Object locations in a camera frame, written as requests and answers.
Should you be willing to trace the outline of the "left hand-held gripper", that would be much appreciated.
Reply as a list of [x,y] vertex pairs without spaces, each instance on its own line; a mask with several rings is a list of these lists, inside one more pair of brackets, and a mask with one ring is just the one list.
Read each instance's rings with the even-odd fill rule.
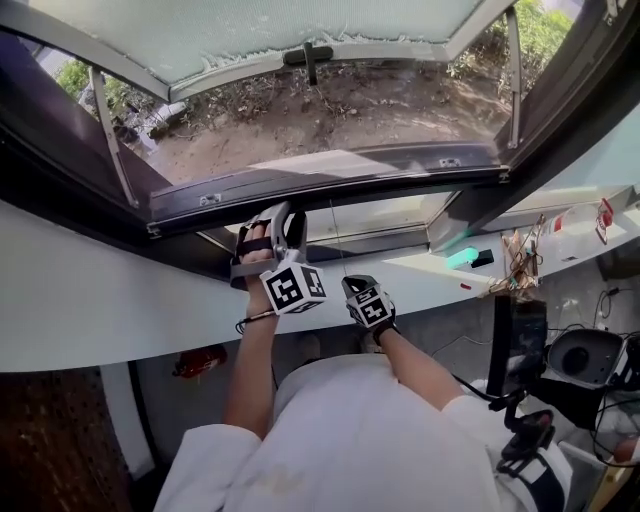
[[[277,315],[302,313],[327,299],[322,270],[307,262],[307,215],[290,209],[284,201],[244,223],[231,260],[231,286],[244,289],[248,278],[259,279]],[[244,253],[240,232],[258,222],[271,223],[273,258],[244,266],[239,262]]]

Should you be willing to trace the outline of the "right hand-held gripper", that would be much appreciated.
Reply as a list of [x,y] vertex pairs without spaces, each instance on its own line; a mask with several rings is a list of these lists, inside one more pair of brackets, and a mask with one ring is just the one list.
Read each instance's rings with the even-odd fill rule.
[[342,279],[346,307],[352,319],[367,329],[391,322],[395,307],[380,283],[370,275],[347,275]]

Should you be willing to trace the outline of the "person's right hand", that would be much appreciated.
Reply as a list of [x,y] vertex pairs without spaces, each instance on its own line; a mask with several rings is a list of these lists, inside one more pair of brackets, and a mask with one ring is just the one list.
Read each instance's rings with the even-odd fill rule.
[[390,307],[390,316],[381,321],[380,323],[376,324],[373,328],[372,331],[372,337],[374,339],[374,342],[376,343],[376,345],[381,348],[381,335],[388,331],[388,330],[393,330],[396,333],[400,333],[400,331],[397,328],[396,325],[396,308],[395,308],[395,304],[393,301],[389,302],[389,307]]

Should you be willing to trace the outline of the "person's left hand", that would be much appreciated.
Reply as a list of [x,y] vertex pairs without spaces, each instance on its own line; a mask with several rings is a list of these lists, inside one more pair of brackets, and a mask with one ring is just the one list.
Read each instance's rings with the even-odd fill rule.
[[271,243],[271,223],[258,222],[240,232],[239,241],[244,247],[244,253],[239,256],[239,262],[248,266],[263,260],[273,258]]

